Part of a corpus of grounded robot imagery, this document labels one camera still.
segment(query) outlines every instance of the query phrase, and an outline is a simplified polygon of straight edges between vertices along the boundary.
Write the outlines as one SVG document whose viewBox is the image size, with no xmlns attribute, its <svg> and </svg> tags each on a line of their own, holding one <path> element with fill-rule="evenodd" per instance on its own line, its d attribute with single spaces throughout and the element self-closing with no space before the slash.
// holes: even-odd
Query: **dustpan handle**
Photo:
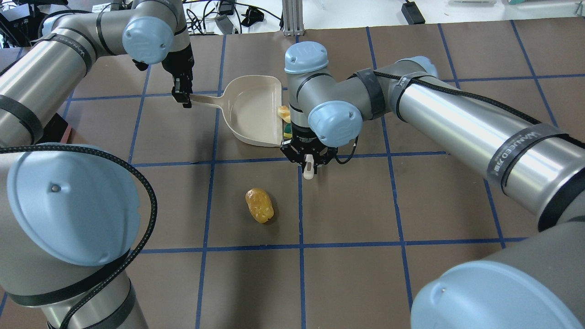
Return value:
<svg viewBox="0 0 585 329">
<path fill-rule="evenodd" d="M 224 100 L 221 97 L 207 96 L 207 95 L 191 95 L 192 102 L 199 103 L 199 105 L 208 107 L 224 107 Z"/>
</svg>

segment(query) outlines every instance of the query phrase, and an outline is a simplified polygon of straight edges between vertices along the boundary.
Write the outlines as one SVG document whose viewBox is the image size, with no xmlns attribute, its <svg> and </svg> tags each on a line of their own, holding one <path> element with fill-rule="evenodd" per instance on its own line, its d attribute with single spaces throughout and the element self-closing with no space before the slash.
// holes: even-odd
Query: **black cable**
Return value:
<svg viewBox="0 0 585 329">
<path fill-rule="evenodd" d="M 212 2 L 212 1 L 217 1 L 217 0 L 208 0 L 207 3 L 205 4 L 205 7 L 203 7 L 203 31 L 207 32 L 207 28 L 205 26 L 205 18 L 210 15 L 211 13 L 213 13 L 214 11 L 210 11 L 209 13 L 206 13 L 207 11 L 207 6 Z"/>
<path fill-rule="evenodd" d="M 39 30 L 38 30 L 38 33 L 37 33 L 37 35 L 38 35 L 39 37 L 43 37 L 43 25 L 44 25 L 45 21 L 47 21 L 49 18 L 51 18 L 51 17 L 55 17 L 55 16 L 57 16 L 57 15 L 61 15 L 61 14 L 70 14 L 70 15 L 73 15 L 73 14 L 75 14 L 75 13 L 91 13 L 91 12 L 88 12 L 88 11 L 82 11 L 82 10 L 79 10 L 79 9 L 68 9 L 68 10 L 66 10 L 66 11 L 56 11 L 56 12 L 52 12 L 52 13 L 48 14 L 47 16 L 45 16 L 45 17 L 43 18 L 43 20 L 41 20 L 41 21 L 40 21 Z"/>
<path fill-rule="evenodd" d="M 242 31 L 242 18 L 240 17 L 240 13 L 238 12 L 238 9 L 234 6 L 233 10 L 236 12 L 236 17 L 238 17 L 238 23 L 240 23 L 240 32 L 238 33 L 244 33 Z"/>
<path fill-rule="evenodd" d="M 186 13 L 187 17 L 191 21 L 191 26 L 189 26 L 189 28 L 193 31 L 193 33 L 195 33 L 195 30 L 193 28 L 196 28 L 200 34 L 203 34 L 203 30 L 201 29 L 201 21 L 199 20 L 197 15 L 191 9 L 187 9 Z"/>
<path fill-rule="evenodd" d="M 349 157 L 347 157 L 347 159 L 345 161 L 341 161 L 338 157 L 337 154 L 335 155 L 335 161 L 337 161 L 337 163 L 339 163 L 340 165 L 345 165 L 347 162 L 349 162 L 349 160 L 351 160 L 353 158 L 353 154 L 356 153 L 356 147 L 357 147 L 357 139 L 359 138 L 359 136 L 356 136 L 356 139 L 353 141 L 353 149 L 352 149 L 352 153 L 349 155 Z"/>
<path fill-rule="evenodd" d="M 390 78 L 390 79 L 393 79 L 393 80 L 399 80 L 401 78 L 399 76 L 395 76 L 395 75 L 387 74 L 387 73 L 382 73 L 382 72 L 378 72 L 378 71 L 374 71 L 374 74 L 377 75 L 377 76 L 379 76 L 379 77 Z M 531 117 L 530 115 L 528 115 L 528 114 L 526 114 L 526 113 L 524 113 L 522 111 L 519 111 L 519 110 L 517 110 L 517 109 L 515 109 L 515 108 L 513 108 L 513 107 L 511 107 L 509 105 L 506 105 L 506 104 L 504 104 L 502 102 L 499 102 L 499 101 L 496 101 L 496 100 L 494 100 L 492 98 L 486 97 L 486 96 L 481 96 L 481 95 L 473 94 L 471 92 L 462 91 L 462 90 L 459 90 L 459 89 L 451 89 L 451 88 L 442 87 L 442 86 L 439 86 L 439 85 L 436 85 L 436 84 L 432 84 L 432 83 L 429 83 L 429 82 L 420 80 L 419 78 L 414 78 L 414 79 L 411 80 L 411 82 L 414 83 L 414 84 L 418 84 L 418 85 L 421 85 L 423 87 L 432 89 L 432 90 L 444 92 L 446 94 L 463 96 L 463 97 L 471 98 L 471 99 L 478 100 L 478 101 L 481 101 L 481 102 L 485 102 L 485 103 L 488 103 L 488 104 L 493 105 L 495 107 L 501 108 L 504 111 L 506 111 L 506 112 L 508 112 L 508 113 L 510 113 L 512 115 L 515 115 L 515 116 L 523 119 L 524 121 L 527 121 L 530 124 L 533 124 L 533 125 L 541 124 L 541 121 L 539 121 L 539 120 Z M 564 136 L 560 136 L 559 138 L 564 139 L 567 142 L 569 142 L 571 144 L 574 144 L 574 145 L 576 145 L 576 146 L 578 146 L 578 147 L 580 147 L 582 149 L 585 149 L 585 143 L 582 142 L 582 141 L 580 141 L 580 140 L 578 140 L 578 139 L 576 139 L 576 138 L 574 138 L 574 137 L 572 137 L 572 136 L 564 135 Z"/>
<path fill-rule="evenodd" d="M 103 288 L 105 288 L 111 281 L 113 281 L 118 275 L 120 275 L 127 267 L 132 263 L 134 258 L 138 256 L 138 253 L 142 251 L 146 242 L 149 240 L 152 232 L 154 230 L 154 225 L 156 223 L 156 214 L 158 210 L 156 195 L 154 194 L 154 190 L 146 177 L 142 175 L 136 168 L 134 168 L 128 162 L 120 159 L 117 156 L 112 154 L 103 152 L 97 149 L 86 148 L 83 146 L 74 146 L 74 145 L 30 145 L 30 146 L 15 146 L 9 148 L 1 148 L 0 154 L 7 154 L 7 153 L 21 153 L 21 152 L 38 152 L 38 151 L 65 151 L 65 152 L 77 152 L 83 153 L 88 155 L 99 156 L 106 160 L 110 160 L 117 164 L 118 166 L 126 169 L 129 173 L 134 175 L 138 179 L 138 181 L 142 184 L 144 189 L 146 189 L 146 193 L 149 196 L 150 200 L 150 219 L 148 226 L 146 228 L 146 232 L 140 242 L 136 245 L 136 248 L 128 255 L 128 257 L 124 260 L 124 262 L 118 267 L 110 276 L 108 276 L 104 281 L 98 284 L 95 288 L 93 288 L 83 299 L 81 299 L 77 304 L 73 305 L 73 307 L 67 312 L 63 321 L 61 322 L 60 329 L 67 329 L 69 325 L 69 321 L 71 320 L 73 314 L 77 312 L 83 305 L 85 305 L 90 299 L 95 297 Z"/>
</svg>

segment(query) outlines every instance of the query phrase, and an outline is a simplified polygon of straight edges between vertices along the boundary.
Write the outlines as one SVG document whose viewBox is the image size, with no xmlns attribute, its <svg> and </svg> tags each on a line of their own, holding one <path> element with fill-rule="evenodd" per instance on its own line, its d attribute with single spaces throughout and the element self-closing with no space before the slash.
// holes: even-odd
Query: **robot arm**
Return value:
<svg viewBox="0 0 585 329">
<path fill-rule="evenodd" d="M 316 171 L 362 121 L 393 112 L 538 218 L 539 235 L 459 265 L 421 290 L 419 328 L 583 328 L 585 149 L 558 128 L 436 78 L 424 57 L 363 70 L 337 83 L 315 42 L 289 48 L 292 138 L 281 149 Z"/>
<path fill-rule="evenodd" d="M 143 65 L 162 61 L 173 75 L 173 96 L 188 107 L 194 62 L 186 27 L 178 0 L 137 0 L 128 11 L 60 17 L 0 76 L 0 146 L 39 140 L 101 56 L 128 53 Z M 0 191 L 0 285 L 17 304 L 41 308 L 49 328 L 147 328 L 123 269 L 152 232 L 152 188 L 131 165 L 105 152 L 29 149 L 48 152 L 0 152 L 0 180 L 6 182 Z M 132 253 L 139 201 L 127 171 L 147 188 L 153 207 L 145 238 Z"/>
<path fill-rule="evenodd" d="M 193 54 L 180 1 L 134 1 L 127 11 L 60 17 L 54 29 L 0 77 L 0 146 L 33 144 L 101 56 L 163 62 L 173 95 L 190 106 Z"/>
</svg>

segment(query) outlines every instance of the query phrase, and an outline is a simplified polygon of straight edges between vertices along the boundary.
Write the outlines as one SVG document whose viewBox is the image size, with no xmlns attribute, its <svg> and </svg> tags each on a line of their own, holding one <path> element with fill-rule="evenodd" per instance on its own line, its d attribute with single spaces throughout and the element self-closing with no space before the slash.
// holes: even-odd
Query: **white dustpan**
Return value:
<svg viewBox="0 0 585 329">
<path fill-rule="evenodd" d="M 275 77 L 243 76 L 232 80 L 223 95 L 191 95 L 191 101 L 220 108 L 225 123 L 244 143 L 278 147 L 283 138 L 282 85 Z"/>
</svg>

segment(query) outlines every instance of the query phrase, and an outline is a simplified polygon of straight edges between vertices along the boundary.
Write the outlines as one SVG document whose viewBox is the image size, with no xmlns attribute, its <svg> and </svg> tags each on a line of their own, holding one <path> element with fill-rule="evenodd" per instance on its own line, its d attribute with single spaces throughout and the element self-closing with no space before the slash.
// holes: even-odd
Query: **black strap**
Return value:
<svg viewBox="0 0 585 329">
<path fill-rule="evenodd" d="M 356 72 L 356 76 L 362 81 L 366 87 L 368 96 L 370 97 L 371 118 L 377 119 L 384 115 L 386 110 L 386 102 L 384 101 L 384 93 L 378 78 L 371 68 L 366 68 Z"/>
<path fill-rule="evenodd" d="M 95 58 L 96 59 L 98 58 L 98 50 L 95 48 L 94 43 L 85 34 L 83 34 L 82 32 L 80 32 L 80 31 L 78 31 L 76 29 L 68 28 L 66 26 L 59 26 L 59 28 L 60 29 L 64 29 L 64 30 L 73 31 L 73 32 L 79 34 L 80 36 L 82 36 L 91 45 L 91 47 L 93 48 L 94 54 L 95 54 Z"/>
<path fill-rule="evenodd" d="M 288 105 L 289 105 L 289 106 L 290 106 L 290 108 L 292 108 L 293 110 L 295 110 L 295 111 L 297 111 L 297 112 L 299 112 L 299 113 L 302 113 L 301 109 L 299 109 L 299 108 L 296 108 L 296 107 L 292 106 L 290 103 L 289 103 Z"/>
<path fill-rule="evenodd" d="M 538 219 L 538 231 L 542 232 L 555 226 L 563 212 L 583 191 L 585 191 L 585 169 L 573 175 L 551 198 Z"/>
<path fill-rule="evenodd" d="M 398 119 L 400 119 L 404 122 L 406 122 L 406 120 L 403 119 L 402 116 L 400 115 L 400 107 L 399 107 L 400 98 L 402 98 L 404 91 L 410 85 L 411 80 L 414 78 L 420 78 L 420 77 L 432 77 L 432 75 L 428 74 L 427 72 L 423 72 L 423 71 L 409 73 L 409 74 L 402 76 L 400 78 L 400 80 L 394 86 L 394 89 L 390 93 L 390 106 L 394 108 L 394 114 L 396 114 Z"/>
<path fill-rule="evenodd" d="M 97 20 L 95 21 L 95 27 L 98 30 L 98 38 L 99 38 L 99 42 L 102 43 L 102 47 L 104 47 L 104 50 L 112 55 L 112 56 L 116 56 L 115 53 L 113 53 L 110 48 L 108 47 L 108 45 L 106 44 L 106 39 L 104 38 L 104 32 L 102 31 L 102 16 L 104 15 L 104 12 L 100 12 L 98 15 Z"/>
<path fill-rule="evenodd" d="M 120 306 L 112 314 L 110 314 L 107 318 L 103 319 L 102 321 L 100 321 L 96 324 L 92 324 L 89 327 L 85 327 L 84 329 L 118 328 L 120 325 L 122 325 L 124 323 L 124 321 L 126 321 L 128 316 L 130 315 L 130 312 L 132 312 L 134 305 L 136 305 L 136 292 L 135 292 L 132 284 L 130 284 L 130 290 L 128 291 L 128 296 L 126 296 L 126 299 L 122 302 L 122 304 L 120 304 Z M 47 322 L 47 326 L 49 326 L 49 329 L 59 329 L 59 328 L 53 327 L 48 322 Z"/>
<path fill-rule="evenodd" d="M 311 76 L 308 76 L 308 77 L 307 77 L 305 80 L 303 80 L 303 81 L 301 82 L 301 84 L 300 84 L 300 85 L 298 85 L 298 89 L 297 89 L 297 99 L 298 99 L 298 94 L 301 92 L 302 86 L 304 86 L 304 85 L 305 85 L 305 83 L 309 82 L 309 81 L 310 81 L 311 79 L 313 79 L 313 78 L 316 78 L 316 77 L 322 77 L 322 76 L 328 76 L 328 77 L 331 77 L 331 74 L 329 74 L 329 73 L 323 73 L 323 72 L 321 72 L 321 73 L 315 73 L 315 74 L 313 74 L 313 75 L 311 75 Z"/>
<path fill-rule="evenodd" d="M 175 32 L 175 35 L 177 36 L 177 35 L 179 35 L 179 34 L 183 33 L 183 31 L 185 31 L 186 29 L 187 29 L 187 24 L 185 24 L 185 26 L 183 26 L 183 28 L 182 28 L 182 29 L 180 29 L 180 30 L 176 31 L 176 32 Z"/>
<path fill-rule="evenodd" d="M 30 144 L 34 144 L 43 137 L 43 124 L 39 117 L 28 107 L 20 102 L 4 95 L 0 95 L 0 109 L 14 115 L 21 125 L 23 125 L 30 134 Z"/>
<path fill-rule="evenodd" d="M 11 293 L 8 294 L 16 304 L 22 306 L 43 306 L 75 297 L 95 287 L 100 282 L 104 281 L 110 274 L 112 274 L 118 267 L 120 267 L 120 265 L 128 256 L 129 252 L 130 251 L 127 251 L 124 255 L 120 256 L 113 262 L 107 263 L 106 265 L 104 265 L 104 267 L 97 270 L 94 274 L 65 288 L 61 288 L 50 293 L 28 296 L 22 296 Z"/>
<path fill-rule="evenodd" d="M 561 135 L 566 133 L 549 124 L 537 124 L 522 129 L 508 138 L 495 152 L 487 169 L 487 178 L 492 183 L 499 184 L 504 191 L 510 172 L 522 155 L 537 143 Z"/>
<path fill-rule="evenodd" d="M 94 61 L 91 59 L 91 55 L 87 49 L 81 43 L 77 42 L 77 40 L 68 36 L 51 33 L 40 39 L 35 45 L 41 43 L 42 41 L 56 41 L 73 49 L 79 56 L 81 56 L 83 62 L 85 62 L 85 75 L 89 73 L 91 66 L 94 64 Z"/>
</svg>

